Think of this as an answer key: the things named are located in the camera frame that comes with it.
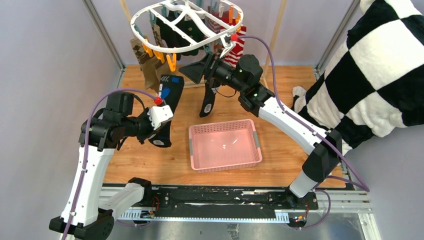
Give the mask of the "black grey sock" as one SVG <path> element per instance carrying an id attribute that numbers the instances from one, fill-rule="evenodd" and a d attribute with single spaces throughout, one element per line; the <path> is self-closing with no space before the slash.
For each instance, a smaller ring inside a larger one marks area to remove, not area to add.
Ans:
<path id="1" fill-rule="evenodd" d="M 215 105 L 216 94 L 220 86 L 221 85 L 217 80 L 211 80 L 205 83 L 204 98 L 199 112 L 200 118 L 207 117 L 211 113 Z"/>

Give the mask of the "black blue sock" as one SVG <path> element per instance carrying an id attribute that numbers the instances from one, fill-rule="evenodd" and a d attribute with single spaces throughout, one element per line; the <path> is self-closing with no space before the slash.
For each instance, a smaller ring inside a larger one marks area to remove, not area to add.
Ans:
<path id="1" fill-rule="evenodd" d="M 148 112 L 153 127 L 149 142 L 159 148 L 169 148 L 171 142 L 171 122 L 181 99 L 185 80 L 178 75 L 162 75 L 158 95 L 154 100 L 156 106 Z"/>

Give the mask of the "pink plastic basket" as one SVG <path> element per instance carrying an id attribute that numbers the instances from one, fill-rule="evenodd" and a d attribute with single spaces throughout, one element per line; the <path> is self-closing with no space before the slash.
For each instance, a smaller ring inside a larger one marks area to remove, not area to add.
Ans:
<path id="1" fill-rule="evenodd" d="M 250 168 L 263 160 L 251 119 L 192 125 L 188 140 L 191 168 L 197 173 Z"/>

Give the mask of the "white round sock hanger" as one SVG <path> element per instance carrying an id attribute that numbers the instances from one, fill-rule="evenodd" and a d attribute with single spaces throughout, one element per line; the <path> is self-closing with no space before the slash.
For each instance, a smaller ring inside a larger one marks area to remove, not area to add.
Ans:
<path id="1" fill-rule="evenodd" d="M 174 5 L 183 5 L 185 0 L 173 0 L 173 1 L 174 1 L 174 3 L 173 3 Z M 214 15 L 216 18 L 219 18 L 220 20 L 221 20 L 222 17 L 229 17 L 230 7 L 227 4 L 221 3 L 221 0 L 217 1 L 217 8 L 218 8 L 217 13 L 212 13 L 211 10 L 204 9 L 200 5 L 199 1 L 197 1 L 197 2 L 191 1 L 191 2 L 196 4 L 197 6 L 201 7 L 202 10 L 205 10 L 208 13 Z M 168 20 L 170 22 L 175 21 L 178 17 L 180 17 L 182 15 L 181 11 L 170 10 L 170 9 L 165 8 L 163 6 L 156 7 L 155 10 L 161 16 L 163 16 L 166 20 Z M 135 20 L 136 25 L 137 25 L 140 17 L 149 17 L 152 25 L 158 25 L 160 27 L 160 29 L 163 32 L 163 39 L 166 41 L 167 45 L 163 46 L 161 43 L 151 42 L 150 40 L 147 39 L 146 36 L 143 35 L 143 37 L 146 38 L 150 44 L 152 44 L 154 46 L 160 46 L 162 48 L 181 48 L 181 47 L 188 47 L 190 45 L 188 40 L 186 40 L 185 38 L 182 38 L 181 35 L 177 34 L 176 31 L 172 30 L 171 27 L 166 25 L 162 19 L 156 18 L 152 13 L 144 12 L 144 13 L 140 14 L 139 17 Z M 207 28 L 210 31 L 214 32 L 215 34 L 218 34 L 222 31 L 226 30 L 223 26 L 221 26 L 217 22 L 213 21 L 212 19 L 208 18 L 207 16 L 201 15 L 199 18 L 207 26 Z M 234 10 L 232 20 L 228 19 L 229 24 L 235 22 L 235 20 L 237 18 L 238 18 L 237 10 Z M 178 22 L 176 22 L 176 27 L 181 29 L 183 33 L 187 34 L 189 37 L 191 37 L 196 42 L 201 42 L 202 40 L 208 38 L 208 36 L 204 35 L 204 32 L 199 29 L 199 25 L 196 24 L 193 21 L 193 18 L 190 17 L 189 15 L 186 15 L 185 17 L 181 18 Z M 210 44 L 214 44 L 214 43 L 220 43 L 221 47 L 223 48 L 222 43 L 219 39 L 214 41 L 213 43 L 210 43 Z M 191 51 L 198 50 L 202 47 L 203 46 L 201 46 L 199 48 L 195 48 Z M 188 53 L 188 52 L 190 52 L 190 51 L 181 52 L 181 53 L 177 53 L 177 54 Z"/>

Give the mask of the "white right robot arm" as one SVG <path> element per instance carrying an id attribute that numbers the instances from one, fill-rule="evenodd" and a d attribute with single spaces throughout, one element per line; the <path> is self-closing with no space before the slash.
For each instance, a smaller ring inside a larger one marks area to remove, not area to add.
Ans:
<path id="1" fill-rule="evenodd" d="M 341 162 L 341 135 L 336 130 L 326 131 L 308 122 L 285 106 L 276 93 L 260 83 L 263 69 L 254 55 L 242 56 L 232 67 L 208 53 L 198 66 L 200 77 L 234 89 L 244 110 L 280 129 L 307 154 L 299 175 L 285 190 L 286 204 L 292 209 L 301 207 L 305 196 Z"/>

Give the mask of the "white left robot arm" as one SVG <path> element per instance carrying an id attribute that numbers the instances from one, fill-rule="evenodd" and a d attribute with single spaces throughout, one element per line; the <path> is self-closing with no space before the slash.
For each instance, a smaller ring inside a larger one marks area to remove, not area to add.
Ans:
<path id="1" fill-rule="evenodd" d="M 101 98 L 105 107 L 94 106 L 81 126 L 77 171 L 68 202 L 60 216 L 53 218 L 49 229 L 63 240 L 105 240 L 116 219 L 133 204 L 149 206 L 153 201 L 150 181 L 134 177 L 112 198 L 99 204 L 106 170 L 112 156 L 128 138 L 141 144 L 150 142 L 168 148 L 170 124 L 180 101 L 185 78 L 199 83 L 205 74 L 208 57 L 179 68 L 179 75 L 160 78 L 159 91 L 152 95 L 153 106 L 133 116 L 135 101 L 143 91 L 119 88 Z"/>

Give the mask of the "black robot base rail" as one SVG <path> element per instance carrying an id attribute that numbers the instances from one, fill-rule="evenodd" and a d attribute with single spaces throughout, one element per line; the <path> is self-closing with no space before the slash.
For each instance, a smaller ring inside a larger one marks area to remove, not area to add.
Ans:
<path id="1" fill-rule="evenodd" d="M 137 202 L 120 217 L 150 221 L 290 223 L 318 210 L 316 194 L 288 196 L 284 187 L 154 186 L 150 201 Z"/>

